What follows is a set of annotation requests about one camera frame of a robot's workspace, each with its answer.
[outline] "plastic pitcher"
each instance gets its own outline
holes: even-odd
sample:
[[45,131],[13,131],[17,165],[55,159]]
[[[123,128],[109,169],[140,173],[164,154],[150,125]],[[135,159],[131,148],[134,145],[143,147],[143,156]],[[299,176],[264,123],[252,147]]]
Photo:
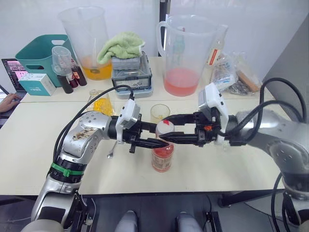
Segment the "plastic pitcher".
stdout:
[[97,63],[97,56],[108,40],[104,10],[97,6],[76,7],[58,15],[85,75],[92,80],[111,77],[112,64]]
[[[165,50],[161,27],[167,28]],[[197,88],[218,25],[197,15],[177,15],[157,25],[157,46],[166,58],[164,87],[175,96],[188,96]]]

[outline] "jar with red cap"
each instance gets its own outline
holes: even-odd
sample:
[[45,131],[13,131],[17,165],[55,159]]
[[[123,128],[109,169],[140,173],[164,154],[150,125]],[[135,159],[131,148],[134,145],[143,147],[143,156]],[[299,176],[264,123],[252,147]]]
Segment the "jar with red cap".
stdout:
[[[156,138],[160,139],[159,135],[173,132],[174,130],[174,124],[170,121],[160,121],[155,129]],[[152,149],[153,168],[161,173],[168,171],[170,169],[173,152],[173,143],[169,143],[169,145],[166,147]]]

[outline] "person's hand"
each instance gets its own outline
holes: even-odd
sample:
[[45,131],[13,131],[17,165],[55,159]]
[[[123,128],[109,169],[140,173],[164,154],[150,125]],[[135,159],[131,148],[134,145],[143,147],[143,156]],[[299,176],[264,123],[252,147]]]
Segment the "person's hand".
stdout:
[[16,94],[10,93],[0,102],[0,113],[7,112],[16,106],[21,98]]

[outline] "laptop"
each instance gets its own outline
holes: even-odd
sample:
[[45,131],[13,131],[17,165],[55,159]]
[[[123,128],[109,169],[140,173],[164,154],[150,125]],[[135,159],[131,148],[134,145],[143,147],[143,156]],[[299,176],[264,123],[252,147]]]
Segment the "laptop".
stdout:
[[[27,94],[27,92],[25,91],[25,89],[21,86],[21,84],[19,84],[18,80],[26,73],[28,73],[25,68],[21,65],[21,63],[19,63],[19,61],[17,59],[1,59],[2,63],[8,73],[8,76],[16,90],[16,95],[19,96],[21,99],[23,99],[23,97]],[[3,88],[0,85],[0,89],[2,91],[0,91],[0,102],[3,100],[3,98],[6,97],[6,95],[9,94],[9,92]],[[5,113],[1,113],[1,117],[9,117],[12,112],[13,109],[5,112]]]

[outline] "black cable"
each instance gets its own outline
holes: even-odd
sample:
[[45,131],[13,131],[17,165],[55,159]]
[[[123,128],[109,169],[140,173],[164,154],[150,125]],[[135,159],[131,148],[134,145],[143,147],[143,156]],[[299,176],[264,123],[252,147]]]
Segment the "black cable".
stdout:
[[280,105],[284,105],[286,107],[289,107],[296,115],[296,117],[298,118],[299,121],[302,121],[302,117],[300,115],[300,113],[297,111],[297,109],[292,106],[291,104],[285,102],[285,101],[278,101],[278,100],[271,100],[271,101],[267,101],[264,102],[260,105],[258,105],[257,107],[255,107],[237,126],[235,126],[232,130],[229,130],[226,133],[223,133],[221,131],[217,131],[218,135],[223,136],[223,137],[227,137],[230,135],[233,135],[235,133],[238,133],[244,126],[247,125],[248,122],[250,122],[250,120],[260,111],[263,110],[264,107],[268,106],[268,105],[272,105],[272,104],[280,104]]
[[288,221],[286,220],[285,204],[284,204],[284,201],[282,201],[282,218],[283,218],[283,224],[284,224],[285,230],[286,230],[287,232],[291,232],[291,231],[290,231],[290,228],[289,228],[289,225],[288,225]]
[[271,204],[270,204],[271,217],[272,217],[272,221],[274,223],[276,232],[280,232],[280,229],[279,229],[279,226],[276,220],[276,214],[275,214],[275,198],[276,198],[277,187],[278,187],[281,177],[282,177],[282,173],[279,173],[276,179],[275,185],[274,185],[274,189],[271,194]]
[[[208,196],[207,194],[206,194],[206,197],[208,198],[208,201],[209,201],[209,206],[210,206],[210,208],[209,208],[208,213],[210,213],[210,212],[212,211],[212,204],[211,204],[211,200],[210,200],[210,198],[209,198],[209,196]],[[205,220],[205,223],[204,223],[204,225],[203,225],[202,231],[205,230],[205,228],[206,228],[206,223],[207,223],[207,219]]]
[[[300,101],[301,107],[302,107],[302,113],[303,113],[303,120],[302,122],[306,123],[307,121],[307,109],[306,109],[306,103],[304,101],[303,96],[301,95],[301,93],[299,92],[299,90],[296,88],[296,86],[294,86],[291,82],[282,79],[282,78],[271,78],[267,81],[265,81],[260,89],[260,104],[262,104],[264,102],[264,93],[265,93],[265,87],[269,82],[273,82],[273,81],[280,81],[285,83],[286,85],[288,85],[293,91],[294,93],[298,96],[298,99]],[[256,125],[253,128],[252,131],[248,132],[250,135],[248,136],[248,138],[246,139],[246,142],[248,143],[249,141],[251,141],[255,135],[257,134],[258,130],[260,129],[261,123],[262,123],[262,117],[263,117],[263,111],[260,111],[258,116],[257,116],[257,121],[256,121]]]
[[119,85],[119,86],[114,86],[112,88],[109,88],[108,90],[100,93],[99,95],[97,95],[94,99],[92,99],[91,101],[89,101],[76,115],[75,117],[63,128],[63,130],[61,131],[60,135],[58,136],[57,140],[56,140],[56,144],[55,144],[55,147],[57,147],[56,149],[56,154],[54,155],[54,158],[53,158],[53,162],[56,162],[60,152],[61,152],[61,149],[62,149],[62,145],[63,145],[63,141],[66,137],[66,135],[68,134],[71,126],[73,125],[73,123],[75,122],[76,119],[78,119],[80,116],[82,116],[82,113],[83,111],[90,105],[92,104],[93,102],[95,102],[97,99],[99,99],[100,97],[102,97],[104,94],[114,90],[114,89],[117,89],[117,88],[127,88],[130,90],[130,96],[129,98],[130,99],[134,99],[133,97],[133,89],[130,87],[130,86],[127,86],[127,85]]

